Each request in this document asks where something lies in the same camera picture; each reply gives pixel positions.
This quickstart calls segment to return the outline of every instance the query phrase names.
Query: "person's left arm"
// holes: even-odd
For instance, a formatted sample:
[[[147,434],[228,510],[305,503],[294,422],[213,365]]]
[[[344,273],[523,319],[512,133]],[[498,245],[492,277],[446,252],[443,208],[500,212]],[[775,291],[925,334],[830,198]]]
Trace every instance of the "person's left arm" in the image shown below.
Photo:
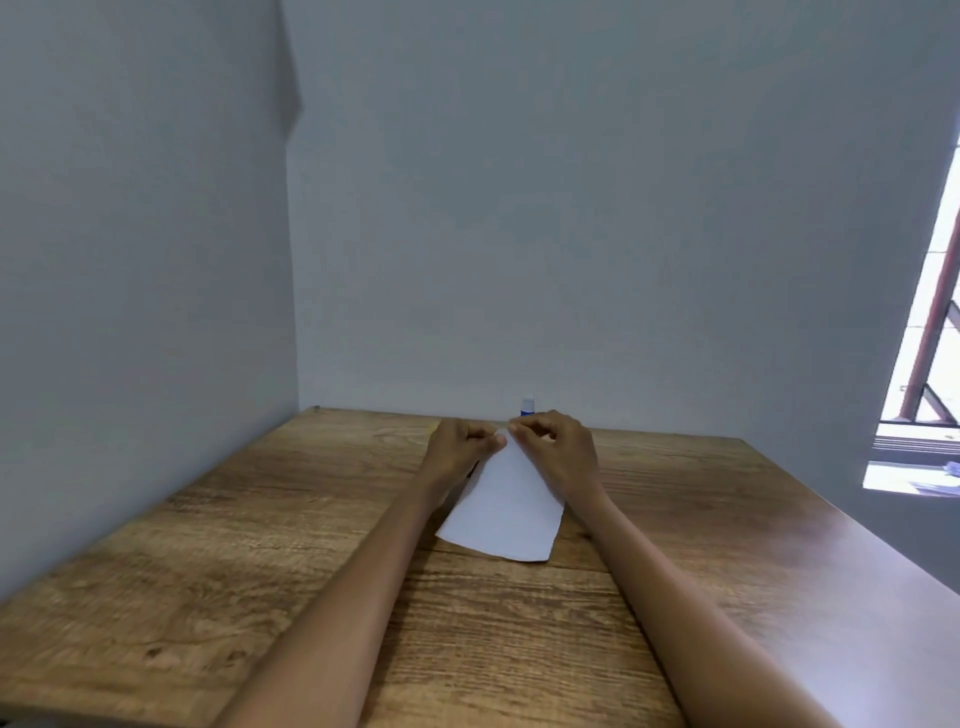
[[[271,647],[214,728],[355,726],[427,519],[478,461],[505,444],[490,425],[443,420],[410,484]]]

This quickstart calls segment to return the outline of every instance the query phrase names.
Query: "person's right hand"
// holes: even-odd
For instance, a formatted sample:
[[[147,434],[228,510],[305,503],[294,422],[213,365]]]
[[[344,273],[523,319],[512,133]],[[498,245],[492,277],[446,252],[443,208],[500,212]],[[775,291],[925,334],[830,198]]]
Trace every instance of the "person's right hand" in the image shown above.
[[[550,410],[510,420],[510,432],[547,485],[572,508],[604,494],[593,436],[579,421]]]

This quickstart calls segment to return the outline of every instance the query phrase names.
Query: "forearm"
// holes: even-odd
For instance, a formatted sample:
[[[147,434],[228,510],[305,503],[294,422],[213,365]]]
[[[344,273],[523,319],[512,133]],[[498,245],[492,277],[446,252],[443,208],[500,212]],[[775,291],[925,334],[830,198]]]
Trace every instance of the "forearm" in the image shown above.
[[[354,726],[396,595],[436,505],[415,480],[257,666],[219,728]]]
[[[693,726],[839,725],[605,495],[590,497],[575,510],[630,602]]]

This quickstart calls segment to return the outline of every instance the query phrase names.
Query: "person's left hand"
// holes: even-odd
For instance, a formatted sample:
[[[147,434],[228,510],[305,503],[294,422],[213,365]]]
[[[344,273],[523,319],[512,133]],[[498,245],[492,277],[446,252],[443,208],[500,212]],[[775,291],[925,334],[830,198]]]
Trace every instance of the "person's left hand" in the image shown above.
[[[453,486],[463,482],[474,465],[506,444],[507,439],[496,434],[496,428],[488,423],[441,420],[430,435],[415,479],[430,491],[439,505]]]

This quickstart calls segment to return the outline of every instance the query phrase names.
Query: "person's right arm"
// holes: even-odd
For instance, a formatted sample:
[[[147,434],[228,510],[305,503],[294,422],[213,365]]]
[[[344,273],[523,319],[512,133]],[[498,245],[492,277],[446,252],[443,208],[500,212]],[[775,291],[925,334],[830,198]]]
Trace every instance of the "person's right arm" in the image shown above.
[[[586,427],[559,412],[546,412],[517,418],[510,430],[590,531],[691,725],[840,725],[613,504],[600,483]]]

